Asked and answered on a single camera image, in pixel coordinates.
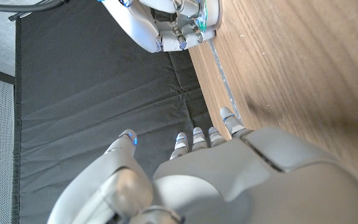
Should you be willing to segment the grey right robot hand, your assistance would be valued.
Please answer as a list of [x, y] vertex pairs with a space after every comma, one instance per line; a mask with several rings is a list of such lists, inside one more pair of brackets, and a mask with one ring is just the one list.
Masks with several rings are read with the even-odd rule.
[[187, 50], [216, 35], [220, 0], [105, 0], [124, 32], [150, 53]]

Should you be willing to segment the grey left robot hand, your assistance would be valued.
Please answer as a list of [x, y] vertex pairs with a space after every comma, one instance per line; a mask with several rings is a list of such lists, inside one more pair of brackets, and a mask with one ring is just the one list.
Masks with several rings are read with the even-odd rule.
[[59, 196], [49, 223], [358, 223], [358, 180], [324, 150], [277, 128], [180, 133], [148, 178], [127, 129]]

